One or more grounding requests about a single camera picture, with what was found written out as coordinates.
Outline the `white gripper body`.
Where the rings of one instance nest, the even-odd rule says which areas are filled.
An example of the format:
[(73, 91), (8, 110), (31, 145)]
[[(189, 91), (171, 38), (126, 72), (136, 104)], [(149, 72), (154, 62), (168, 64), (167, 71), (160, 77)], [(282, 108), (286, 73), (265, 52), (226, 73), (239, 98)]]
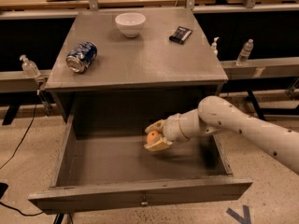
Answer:
[(172, 143), (184, 143), (188, 138), (180, 128), (180, 114), (168, 117), (164, 121), (163, 135), (167, 141)]

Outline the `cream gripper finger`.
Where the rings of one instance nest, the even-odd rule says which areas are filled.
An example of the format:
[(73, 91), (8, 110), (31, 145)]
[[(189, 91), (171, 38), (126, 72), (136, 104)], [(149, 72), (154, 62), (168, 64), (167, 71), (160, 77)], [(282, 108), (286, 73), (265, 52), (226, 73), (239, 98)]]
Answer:
[(148, 126), (145, 129), (145, 133), (150, 133), (152, 131), (157, 131), (158, 133), (162, 133), (163, 132), (163, 127), (164, 127), (164, 120), (160, 119), (160, 120), (152, 123), (150, 126)]
[(149, 151), (160, 151), (170, 148), (172, 143), (167, 141), (166, 138), (160, 133), (159, 136), (151, 143), (146, 143), (144, 148)]

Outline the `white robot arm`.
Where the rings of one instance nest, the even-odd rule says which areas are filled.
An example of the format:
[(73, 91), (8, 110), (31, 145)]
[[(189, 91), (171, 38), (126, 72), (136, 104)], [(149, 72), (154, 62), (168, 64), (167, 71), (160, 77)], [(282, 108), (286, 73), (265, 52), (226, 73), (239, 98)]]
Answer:
[(189, 112), (161, 119), (145, 130), (144, 148), (165, 150), (197, 136), (210, 136), (222, 130), (238, 133), (266, 154), (299, 174), (299, 133), (240, 111), (218, 96), (204, 98)]

